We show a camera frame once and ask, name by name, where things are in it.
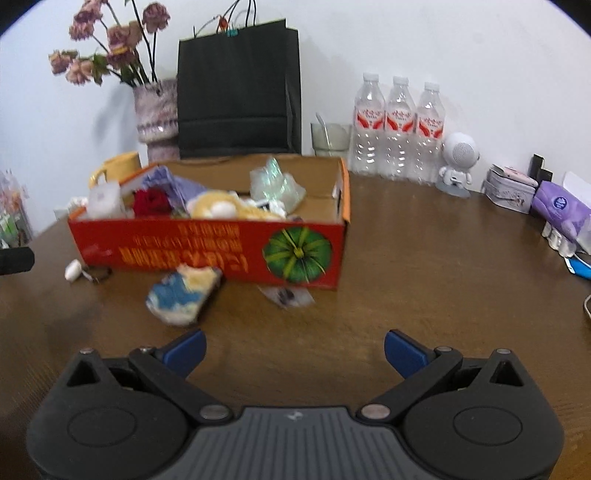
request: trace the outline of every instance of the vase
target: vase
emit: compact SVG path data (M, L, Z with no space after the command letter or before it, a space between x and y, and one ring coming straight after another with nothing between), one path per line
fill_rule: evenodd
M150 163L178 160L177 79L134 88L138 139L148 145Z

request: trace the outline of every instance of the red rose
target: red rose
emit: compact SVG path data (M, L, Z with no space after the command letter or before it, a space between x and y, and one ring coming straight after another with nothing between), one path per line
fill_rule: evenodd
M134 194L134 213L136 217L154 215L169 215L172 207L163 190L152 187L147 190L138 190Z

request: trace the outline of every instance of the bottle label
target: bottle label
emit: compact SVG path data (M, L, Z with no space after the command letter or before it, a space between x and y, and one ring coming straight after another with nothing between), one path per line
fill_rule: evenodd
M384 128L384 111L373 108L357 108L355 125L365 130L382 130Z
M386 130L410 133L414 128L414 115L408 110L391 110L386 116Z
M419 137L441 138L443 135L443 120L418 115L417 135Z

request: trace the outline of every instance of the blue and white sponge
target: blue and white sponge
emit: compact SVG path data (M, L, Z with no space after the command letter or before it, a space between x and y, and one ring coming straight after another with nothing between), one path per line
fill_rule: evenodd
M222 272L218 268L191 268L180 265L152 287L146 306L164 323L188 326L197 320L205 301L220 285Z

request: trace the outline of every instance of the plush toy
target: plush toy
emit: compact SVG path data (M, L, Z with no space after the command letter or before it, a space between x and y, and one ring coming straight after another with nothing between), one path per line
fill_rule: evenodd
M218 218L236 220L282 220L273 212L262 210L244 202L236 192L209 190L187 203L191 218Z

